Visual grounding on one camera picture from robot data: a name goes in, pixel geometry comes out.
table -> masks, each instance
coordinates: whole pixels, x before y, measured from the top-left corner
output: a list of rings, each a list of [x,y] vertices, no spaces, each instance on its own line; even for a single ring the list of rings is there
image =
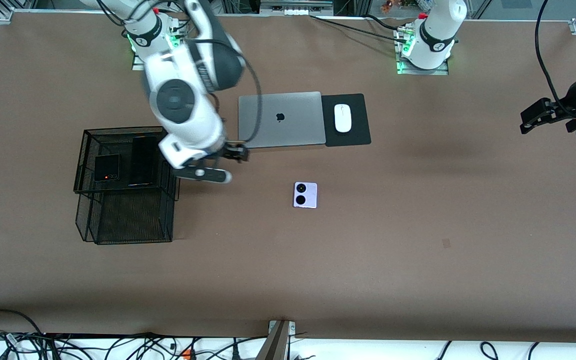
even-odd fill
[[[83,243],[83,130],[157,123],[120,28],[17,13],[0,26],[0,307],[52,332],[244,337],[289,318],[311,337],[576,342],[576,137],[519,133],[549,96],[534,22],[464,23],[450,75],[432,77],[305,16],[222,22],[263,92],[363,93],[372,144],[223,161],[230,184],[182,183],[172,243]],[[576,37],[565,22],[541,34],[563,93]],[[248,74],[218,93],[231,135],[248,94]],[[292,207],[297,181],[318,183],[317,209]]]

black metal basket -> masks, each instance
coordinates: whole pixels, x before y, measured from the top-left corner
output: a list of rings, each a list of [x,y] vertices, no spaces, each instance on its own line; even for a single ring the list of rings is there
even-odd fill
[[[98,245],[171,242],[178,179],[157,150],[151,184],[129,185],[134,137],[166,135],[162,127],[84,130],[73,191],[79,194],[75,223],[85,242]],[[94,181],[99,155],[121,157],[118,180]]]

